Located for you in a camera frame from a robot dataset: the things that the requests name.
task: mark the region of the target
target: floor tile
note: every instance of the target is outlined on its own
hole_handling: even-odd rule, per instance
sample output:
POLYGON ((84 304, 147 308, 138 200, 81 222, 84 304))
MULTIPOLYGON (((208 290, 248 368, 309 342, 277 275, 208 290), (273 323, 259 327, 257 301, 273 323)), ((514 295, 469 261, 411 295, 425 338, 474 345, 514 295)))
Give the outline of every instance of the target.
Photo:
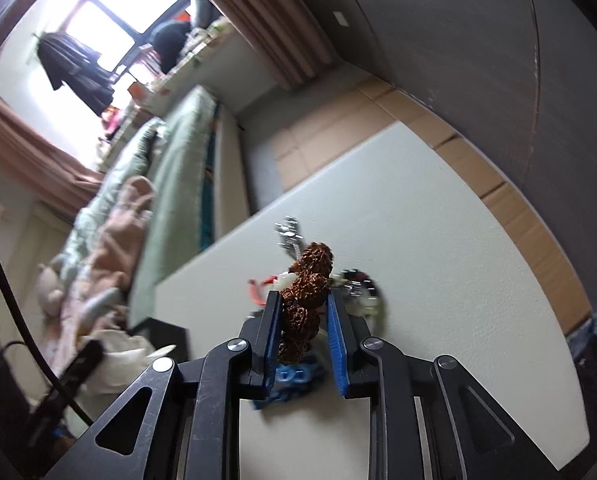
POLYGON ((394 118, 375 103, 336 121, 300 145, 308 169, 314 172, 322 168, 393 122, 394 118))
POLYGON ((534 227, 535 224, 540 223, 539 218, 534 214, 534 211, 526 207, 514 220, 503 226, 507 235, 516 243, 520 240, 523 234, 534 227))
POLYGON ((286 128, 279 130, 272 137, 270 137, 270 144, 274 152, 274 158, 283 158, 285 155, 296 148, 296 140, 286 128))
POLYGON ((532 269, 547 260, 551 254, 560 251, 550 233, 539 221, 515 240, 515 245, 532 269))
POLYGON ((358 83, 356 88, 374 101, 374 99, 389 92, 394 87, 390 85, 390 83, 383 81, 383 79, 372 76, 369 79, 365 79, 365 81, 358 83))
POLYGON ((356 89, 351 89, 323 105, 288 129, 299 144, 306 142, 335 121, 370 103, 370 99, 356 89))
POLYGON ((510 184, 504 184, 488 193, 482 200, 503 228, 528 210, 528 205, 523 197, 510 184))
POLYGON ((407 126, 431 148, 436 148, 456 134, 448 123, 430 112, 414 119, 407 126))
POLYGON ((399 90, 392 90, 381 95, 376 100, 376 104, 403 124, 409 124, 413 120, 429 113, 425 108, 399 90))
POLYGON ((278 160, 277 167, 280 174, 280 183, 284 191, 292 189, 296 184, 309 176, 303 155, 296 148, 278 160))
POLYGON ((479 197, 504 183, 498 171, 459 137, 446 142, 436 152, 479 197))
POLYGON ((544 292, 564 334, 581 325, 592 313, 585 290, 573 274, 564 278, 557 288, 544 292))

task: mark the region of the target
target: red clip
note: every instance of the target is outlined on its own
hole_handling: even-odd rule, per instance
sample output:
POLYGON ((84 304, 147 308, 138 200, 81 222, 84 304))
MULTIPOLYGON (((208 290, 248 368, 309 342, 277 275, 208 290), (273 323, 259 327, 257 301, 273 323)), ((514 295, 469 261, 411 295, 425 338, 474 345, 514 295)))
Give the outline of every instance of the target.
POLYGON ((277 278, 278 276, 268 276, 267 278, 262 280, 261 283, 256 283, 256 280, 247 280, 247 283, 249 284, 250 298, 252 298, 254 304, 258 306, 265 306, 265 302, 261 298, 260 287, 261 285, 272 285, 272 283, 274 283, 274 280, 276 280, 277 278))

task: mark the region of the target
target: brown curtain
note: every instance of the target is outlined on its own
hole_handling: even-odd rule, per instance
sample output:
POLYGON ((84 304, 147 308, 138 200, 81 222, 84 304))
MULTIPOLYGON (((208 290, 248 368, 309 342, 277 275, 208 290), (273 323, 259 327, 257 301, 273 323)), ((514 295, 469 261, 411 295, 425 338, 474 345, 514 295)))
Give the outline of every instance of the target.
POLYGON ((333 51, 301 0, 212 0, 285 89, 333 62, 333 51))
POLYGON ((104 177, 43 139, 1 99, 0 169, 70 216, 94 197, 104 177))

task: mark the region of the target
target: white table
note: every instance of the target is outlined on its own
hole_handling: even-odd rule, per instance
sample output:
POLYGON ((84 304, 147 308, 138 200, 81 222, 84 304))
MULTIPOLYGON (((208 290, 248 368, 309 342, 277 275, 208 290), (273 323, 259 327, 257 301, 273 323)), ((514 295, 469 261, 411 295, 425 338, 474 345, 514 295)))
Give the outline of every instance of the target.
MULTIPOLYGON (((403 353, 451 354, 563 467, 588 443, 559 324, 530 268, 453 170, 401 123, 283 196, 157 289, 156 316, 190 331, 192 357, 238 335, 248 278, 285 270, 274 222, 296 216, 335 270, 358 267, 386 300, 381 335, 403 353)), ((241 409, 244 480, 366 480, 369 403, 319 392, 241 409)))

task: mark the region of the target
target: stuffed animal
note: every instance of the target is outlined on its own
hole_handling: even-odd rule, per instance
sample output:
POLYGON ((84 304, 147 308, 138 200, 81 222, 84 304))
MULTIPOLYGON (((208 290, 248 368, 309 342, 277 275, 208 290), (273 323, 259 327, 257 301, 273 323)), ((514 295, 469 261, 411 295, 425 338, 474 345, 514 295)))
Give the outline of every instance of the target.
POLYGON ((36 280, 38 304, 49 317, 56 317, 60 314, 61 304, 65 296, 63 285, 58 278, 61 266, 62 259, 60 256, 54 258, 48 266, 43 264, 38 266, 40 269, 36 280))

